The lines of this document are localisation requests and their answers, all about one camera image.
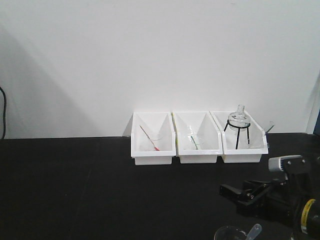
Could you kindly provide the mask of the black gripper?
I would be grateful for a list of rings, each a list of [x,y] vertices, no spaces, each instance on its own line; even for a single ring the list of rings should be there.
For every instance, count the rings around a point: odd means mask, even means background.
[[[314,194],[311,163],[305,157],[284,164],[284,179],[245,180],[242,189],[221,184],[219,194],[236,200],[244,215],[284,225],[319,225],[320,201]]]

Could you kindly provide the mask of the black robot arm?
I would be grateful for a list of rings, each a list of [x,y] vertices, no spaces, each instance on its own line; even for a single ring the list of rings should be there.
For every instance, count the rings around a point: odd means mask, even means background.
[[[268,169],[283,173],[284,180],[245,180],[241,189],[222,184],[219,194],[242,216],[283,224],[295,240],[318,240],[320,202],[312,187],[311,163],[301,155],[285,155],[271,157]]]

